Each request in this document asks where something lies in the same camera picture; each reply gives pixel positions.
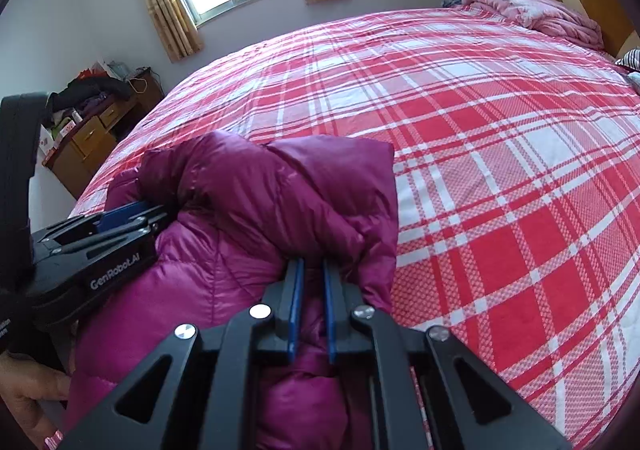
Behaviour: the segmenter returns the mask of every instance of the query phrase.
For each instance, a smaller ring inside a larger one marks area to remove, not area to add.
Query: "bed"
[[[394,145],[394,317],[449,325],[577,449],[640,364],[640,97],[606,55],[474,8],[373,14],[215,61],[118,145],[99,211],[145,151],[211,130]]]

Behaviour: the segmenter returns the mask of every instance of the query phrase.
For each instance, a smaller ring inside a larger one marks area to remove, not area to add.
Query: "wooden desk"
[[[126,137],[164,98],[149,69],[132,80],[132,86],[137,92],[130,99],[124,101],[108,97],[107,108],[76,126],[64,138],[59,151],[46,163],[46,167],[76,199],[82,195],[118,141]]]

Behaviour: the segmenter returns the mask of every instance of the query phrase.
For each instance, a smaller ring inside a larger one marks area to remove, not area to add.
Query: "pink blanket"
[[[500,14],[526,29],[559,36],[582,47],[604,50],[598,23],[556,0],[462,0],[462,5]]]

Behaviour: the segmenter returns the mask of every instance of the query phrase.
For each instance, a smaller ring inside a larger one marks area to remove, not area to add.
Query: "pillow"
[[[634,86],[634,89],[638,93],[638,96],[640,96],[640,72],[632,72],[626,78]]]
[[[640,72],[640,49],[631,49],[627,54],[616,61],[616,65],[637,70]]]

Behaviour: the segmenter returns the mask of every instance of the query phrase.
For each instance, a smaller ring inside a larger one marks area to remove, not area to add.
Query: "purple puffer jacket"
[[[371,448],[369,400],[358,369],[327,360],[320,261],[339,261],[365,300],[389,312],[398,201],[393,147],[312,136],[257,146],[213,132],[145,154],[117,176],[107,209],[144,199],[178,205],[156,241],[158,262],[83,326],[68,428],[104,398],[176,325],[205,329],[260,302],[303,257],[305,297],[295,363],[263,373],[261,449]]]

